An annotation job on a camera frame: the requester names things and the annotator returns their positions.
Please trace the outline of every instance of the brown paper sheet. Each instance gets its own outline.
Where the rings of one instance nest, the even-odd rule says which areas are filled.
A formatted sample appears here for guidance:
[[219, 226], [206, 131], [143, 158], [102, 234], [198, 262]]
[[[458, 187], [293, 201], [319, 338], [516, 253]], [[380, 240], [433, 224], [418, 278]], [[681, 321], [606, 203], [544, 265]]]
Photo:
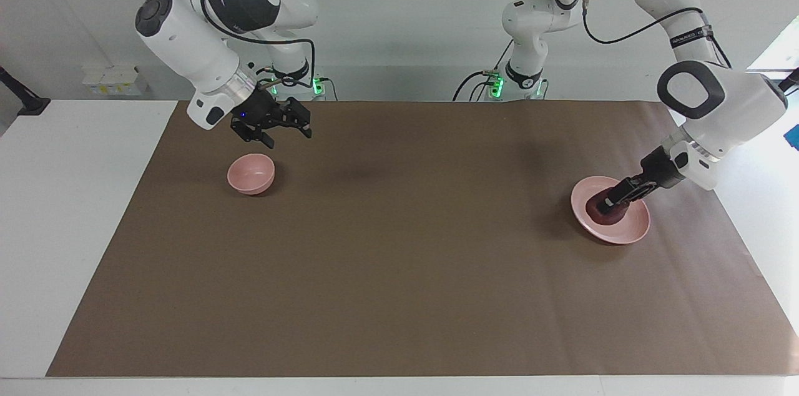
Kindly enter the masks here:
[[[636, 174], [673, 130], [662, 106], [309, 108], [314, 138], [268, 152], [178, 106], [49, 376], [799, 371], [714, 193], [657, 191], [627, 247], [574, 220], [574, 183]], [[250, 152], [277, 163], [263, 197], [225, 180]]]

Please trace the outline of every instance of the pink plate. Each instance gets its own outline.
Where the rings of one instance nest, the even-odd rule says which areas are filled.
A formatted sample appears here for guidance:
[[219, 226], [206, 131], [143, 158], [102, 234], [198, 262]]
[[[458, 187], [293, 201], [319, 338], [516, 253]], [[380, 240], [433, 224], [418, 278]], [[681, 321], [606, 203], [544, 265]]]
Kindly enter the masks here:
[[261, 194], [274, 180], [275, 163], [263, 154], [245, 155], [228, 169], [228, 183], [241, 194]]
[[619, 181], [611, 177], [587, 177], [581, 180], [571, 192], [571, 209], [582, 227], [594, 237], [614, 245], [630, 245], [649, 233], [650, 213], [645, 202], [633, 202], [624, 219], [614, 225], [597, 224], [586, 211], [586, 204], [591, 197], [617, 183]]

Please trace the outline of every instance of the robotic arm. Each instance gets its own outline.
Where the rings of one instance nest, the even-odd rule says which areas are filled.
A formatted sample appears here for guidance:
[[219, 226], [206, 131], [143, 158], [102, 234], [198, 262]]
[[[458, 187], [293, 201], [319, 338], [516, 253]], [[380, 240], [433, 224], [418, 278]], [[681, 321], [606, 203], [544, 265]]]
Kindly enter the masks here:
[[[713, 29], [699, 9], [699, 0], [635, 1], [671, 39], [678, 61], [662, 75], [657, 94], [687, 122], [642, 160], [641, 174], [588, 201], [591, 219], [603, 225], [619, 222], [634, 200], [658, 188], [672, 188], [685, 179], [713, 189], [716, 163], [787, 111], [784, 92], [765, 77], [717, 63]], [[514, 39], [511, 59], [499, 70], [506, 91], [531, 97], [548, 52], [541, 36], [576, 26], [581, 15], [584, 19], [588, 2], [519, 0], [505, 9], [503, 26]]]
[[[245, 142], [274, 141], [266, 129], [299, 129], [311, 137], [311, 114], [294, 97], [278, 104], [270, 91], [312, 92], [313, 57], [309, 65], [302, 44], [288, 29], [312, 26], [314, 0], [147, 0], [136, 15], [136, 30], [145, 45], [196, 92], [189, 117], [203, 129], [214, 128], [229, 112], [231, 128]], [[240, 37], [252, 34], [256, 40]], [[266, 45], [275, 80], [265, 84], [226, 45], [236, 37]]]

